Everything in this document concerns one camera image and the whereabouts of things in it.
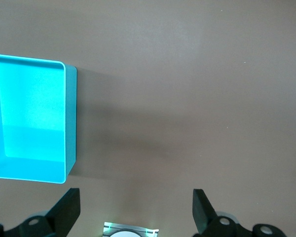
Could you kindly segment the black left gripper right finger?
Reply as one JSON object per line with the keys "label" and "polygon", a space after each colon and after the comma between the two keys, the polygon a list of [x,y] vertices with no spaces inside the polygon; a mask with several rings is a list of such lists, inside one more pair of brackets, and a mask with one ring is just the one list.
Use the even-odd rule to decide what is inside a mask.
{"label": "black left gripper right finger", "polygon": [[192,215],[198,233],[196,237],[285,237],[279,228],[256,224],[251,230],[242,227],[226,215],[219,215],[202,189],[193,190]]}

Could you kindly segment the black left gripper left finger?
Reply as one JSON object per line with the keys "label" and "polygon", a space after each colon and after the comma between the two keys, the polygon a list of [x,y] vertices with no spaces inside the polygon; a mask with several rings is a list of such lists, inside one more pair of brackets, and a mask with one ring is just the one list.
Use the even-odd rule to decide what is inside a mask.
{"label": "black left gripper left finger", "polygon": [[66,237],[80,216],[80,189],[70,188],[45,214],[26,219],[5,230],[0,224],[0,237]]}

